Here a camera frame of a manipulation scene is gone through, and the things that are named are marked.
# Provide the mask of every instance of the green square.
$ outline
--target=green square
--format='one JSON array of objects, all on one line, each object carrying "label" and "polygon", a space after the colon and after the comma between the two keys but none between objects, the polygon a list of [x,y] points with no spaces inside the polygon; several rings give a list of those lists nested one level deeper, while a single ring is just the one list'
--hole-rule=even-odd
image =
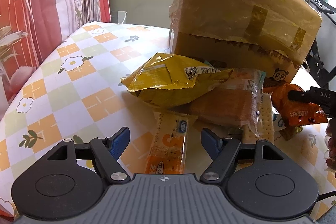
[{"label": "green square", "polygon": [[120,83],[120,78],[125,77],[126,74],[130,74],[130,70],[122,63],[112,65],[110,67],[101,69],[98,71],[101,77],[103,77],[110,85],[114,83]]},{"label": "green square", "polygon": [[75,34],[75,35],[72,35],[70,36],[75,42],[79,42],[79,41],[82,41],[84,39],[88,39],[88,38],[91,38],[92,36],[88,33],[88,32],[83,32],[83,33],[80,33],[80,34]]},{"label": "green square", "polygon": [[125,27],[122,24],[116,24],[116,25],[111,25],[108,27],[104,27],[105,30],[108,30],[109,32],[125,29]]},{"label": "green square", "polygon": [[48,98],[53,112],[80,100],[72,82],[48,92]]},{"label": "green square", "polygon": [[28,158],[19,161],[11,166],[14,179],[17,179],[24,171],[31,167],[36,162],[35,155],[31,155]]},{"label": "green square", "polygon": [[68,136],[69,139],[74,139],[75,143],[78,138],[74,138],[74,135],[77,135],[82,139],[84,143],[90,142],[93,138],[104,137],[103,133],[99,130],[98,126],[93,123],[87,127],[78,130],[75,134]]},{"label": "green square", "polygon": [[11,136],[27,126],[26,114],[22,112],[18,113],[16,110],[6,113],[4,119],[6,137]]},{"label": "green square", "polygon": [[108,52],[108,50],[103,45],[97,44],[97,45],[82,49],[82,52],[84,53],[86,57],[89,57],[89,56],[97,56],[97,55],[106,53]]},{"label": "green square", "polygon": [[42,75],[43,77],[47,77],[49,75],[52,75],[53,73],[56,73],[60,70],[62,65],[61,59],[56,59],[48,63],[43,63],[41,65]]}]

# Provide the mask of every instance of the table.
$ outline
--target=table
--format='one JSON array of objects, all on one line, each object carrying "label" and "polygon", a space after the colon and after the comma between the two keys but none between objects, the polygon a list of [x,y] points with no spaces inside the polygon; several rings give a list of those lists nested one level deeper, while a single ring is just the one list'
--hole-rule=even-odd
[{"label": "table", "polygon": [[[65,138],[89,142],[127,126],[131,141],[119,163],[130,175],[144,171],[156,120],[149,106],[127,93],[120,78],[155,53],[169,53],[168,36],[169,29],[89,22],[43,62],[0,121],[0,206],[16,213],[11,199],[13,181]],[[304,70],[295,79],[309,89],[312,78]],[[200,143],[203,127],[221,137],[226,134],[220,126],[194,123],[185,172],[198,176],[211,162]],[[321,193],[336,188],[333,174],[324,171],[325,128],[326,124],[306,126],[288,142],[276,133],[274,142],[315,178]],[[90,160],[78,163],[93,170]],[[311,216],[320,217],[334,199],[317,203]]]}]

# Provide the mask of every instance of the triangular cutout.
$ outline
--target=triangular cutout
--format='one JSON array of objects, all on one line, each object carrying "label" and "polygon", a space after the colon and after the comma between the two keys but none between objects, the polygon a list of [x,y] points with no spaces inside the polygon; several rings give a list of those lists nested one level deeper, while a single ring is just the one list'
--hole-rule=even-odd
[{"label": "triangular cutout", "polygon": [[281,157],[268,145],[264,145],[262,147],[262,158],[264,160],[283,160],[283,157]]},{"label": "triangular cutout", "polygon": [[68,158],[68,149],[66,145],[61,146],[53,153],[48,160],[66,160]]}]

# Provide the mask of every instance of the plastic-wrapped cardboard box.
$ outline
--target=plastic-wrapped cardboard box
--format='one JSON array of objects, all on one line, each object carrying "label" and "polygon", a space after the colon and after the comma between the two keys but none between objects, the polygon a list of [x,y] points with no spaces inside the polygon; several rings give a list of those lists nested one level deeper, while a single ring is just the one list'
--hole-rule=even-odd
[{"label": "plastic-wrapped cardboard box", "polygon": [[293,79],[322,21],[304,0],[174,0],[170,17],[172,53],[263,70],[266,86]]}]

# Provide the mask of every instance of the orange snack bag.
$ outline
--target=orange snack bag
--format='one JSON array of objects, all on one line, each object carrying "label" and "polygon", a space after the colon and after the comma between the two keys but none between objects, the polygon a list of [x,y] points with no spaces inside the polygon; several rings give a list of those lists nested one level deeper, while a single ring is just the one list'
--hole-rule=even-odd
[{"label": "orange snack bag", "polygon": [[289,83],[278,87],[264,88],[264,92],[272,93],[272,103],[281,114],[286,127],[328,122],[326,114],[319,105],[289,100],[287,94],[290,90],[304,91],[298,85]]},{"label": "orange snack bag", "polygon": [[182,174],[186,136],[197,117],[160,113],[157,130],[147,157],[146,174]]}]

